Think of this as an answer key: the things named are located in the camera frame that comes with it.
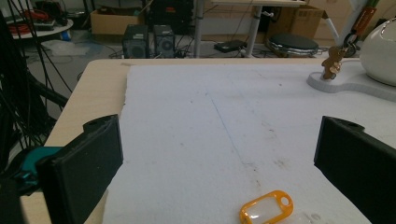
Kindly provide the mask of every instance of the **wooden figurine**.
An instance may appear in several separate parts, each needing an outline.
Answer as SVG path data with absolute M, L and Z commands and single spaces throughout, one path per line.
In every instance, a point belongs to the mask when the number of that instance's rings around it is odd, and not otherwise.
M 347 49 L 338 47 L 329 48 L 329 58 L 321 64 L 324 67 L 323 79 L 335 79 L 341 69 L 341 60 L 344 58 Z

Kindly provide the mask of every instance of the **speaker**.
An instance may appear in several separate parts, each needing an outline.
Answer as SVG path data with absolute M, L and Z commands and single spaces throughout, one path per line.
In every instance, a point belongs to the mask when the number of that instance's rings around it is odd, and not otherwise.
M 154 25 L 155 55 L 162 58 L 175 58 L 175 35 L 170 25 Z
M 125 59 L 149 58 L 149 28 L 147 25 L 129 24 L 122 39 Z

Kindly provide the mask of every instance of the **table leg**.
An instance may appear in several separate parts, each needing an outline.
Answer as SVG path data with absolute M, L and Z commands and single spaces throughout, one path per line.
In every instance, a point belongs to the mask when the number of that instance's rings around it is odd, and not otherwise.
M 251 52 L 253 51 L 254 42 L 256 41 L 256 35 L 257 35 L 257 30 L 259 29 L 261 15 L 262 15 L 262 7 L 257 6 L 256 12 L 253 17 L 253 21 L 250 24 L 250 32 L 247 41 L 247 52 L 245 54 L 246 58 L 251 58 Z
M 88 10 L 87 0 L 83 0 L 82 3 L 84 4 L 85 15 L 90 15 L 90 11 Z
M 201 52 L 201 21 L 204 19 L 204 0 L 196 1 L 195 9 L 195 36 L 194 36 L 194 58 L 199 58 Z
M 92 6 L 92 11 L 95 11 L 96 7 L 95 7 L 95 1 L 94 0 L 91 0 L 91 6 Z

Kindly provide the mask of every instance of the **white foam sheet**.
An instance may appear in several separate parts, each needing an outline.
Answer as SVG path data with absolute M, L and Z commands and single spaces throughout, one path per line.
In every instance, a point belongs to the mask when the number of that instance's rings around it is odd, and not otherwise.
M 317 91 L 306 79 L 321 70 L 133 66 L 120 118 L 124 164 L 104 223 L 239 223 L 244 203 L 275 189 L 318 223 L 369 223 L 314 166 L 320 122 L 347 119 L 396 146 L 396 104 Z

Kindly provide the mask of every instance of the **black equipment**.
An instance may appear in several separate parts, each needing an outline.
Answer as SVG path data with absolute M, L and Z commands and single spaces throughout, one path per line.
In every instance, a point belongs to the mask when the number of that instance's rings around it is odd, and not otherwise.
M 125 59 L 149 58 L 149 28 L 147 25 L 129 24 L 122 39 L 122 50 Z
M 271 35 L 267 39 L 267 47 L 279 57 L 290 55 L 313 56 L 318 52 L 317 42 L 301 35 L 281 33 Z
M 67 25 L 66 14 L 62 11 L 61 5 L 54 1 L 38 1 L 35 2 L 35 6 L 38 10 L 46 12 L 51 19 L 62 26 Z
M 148 26 L 170 25 L 176 35 L 189 33 L 192 21 L 192 0 L 162 0 L 153 1 L 148 13 Z
M 218 43 L 214 45 L 214 49 L 221 51 L 223 53 L 228 53 L 235 50 L 241 50 L 243 47 L 246 47 L 248 44 L 242 40 L 231 40 L 224 43 Z
M 169 25 L 154 25 L 155 54 L 161 58 L 175 58 L 175 35 Z
M 33 25 L 26 26 L 32 31 L 35 43 L 37 36 Z M 49 74 L 44 69 L 46 84 L 38 81 L 29 71 L 24 49 L 14 40 L 8 24 L 0 12 L 0 174 L 8 165 L 9 152 L 16 144 L 22 150 L 43 146 L 50 134 L 55 119 L 47 110 L 47 100 L 60 108 L 67 98 L 53 89 Z M 40 59 L 47 55 L 40 44 L 36 51 Z
M 52 223 L 84 223 L 122 165 L 117 115 L 94 119 L 64 147 L 37 147 L 0 176 L 0 223 L 24 223 L 19 196 L 42 188 Z
M 372 223 L 396 223 L 396 149 L 363 130 L 323 117 L 315 166 Z

